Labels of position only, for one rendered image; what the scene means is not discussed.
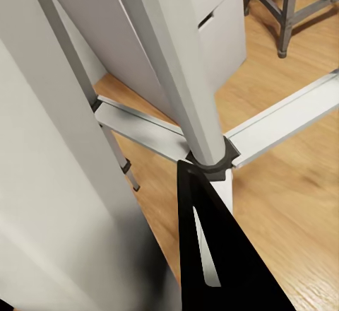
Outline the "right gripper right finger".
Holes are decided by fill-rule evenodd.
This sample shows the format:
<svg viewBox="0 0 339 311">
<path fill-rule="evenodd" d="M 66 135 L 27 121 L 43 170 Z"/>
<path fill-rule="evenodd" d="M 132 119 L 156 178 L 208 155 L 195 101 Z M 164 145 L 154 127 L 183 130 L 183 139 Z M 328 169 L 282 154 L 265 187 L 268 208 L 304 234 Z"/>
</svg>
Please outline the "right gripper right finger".
<svg viewBox="0 0 339 311">
<path fill-rule="evenodd" d="M 297 311 L 203 171 L 177 164 L 182 311 Z M 221 287 L 205 283 L 193 207 Z"/>
</svg>

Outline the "camera tripod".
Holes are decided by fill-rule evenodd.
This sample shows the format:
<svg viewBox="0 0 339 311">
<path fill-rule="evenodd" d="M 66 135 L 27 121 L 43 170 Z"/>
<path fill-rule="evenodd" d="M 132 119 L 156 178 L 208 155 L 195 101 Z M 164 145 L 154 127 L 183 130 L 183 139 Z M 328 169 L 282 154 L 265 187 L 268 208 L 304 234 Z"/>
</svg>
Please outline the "camera tripod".
<svg viewBox="0 0 339 311">
<path fill-rule="evenodd" d="M 335 69 L 222 133 L 192 0 L 121 2 L 179 127 L 97 95 L 52 0 L 0 0 L 0 300 L 15 311 L 182 311 L 113 131 L 199 167 L 233 216 L 233 168 L 339 109 Z"/>
</svg>

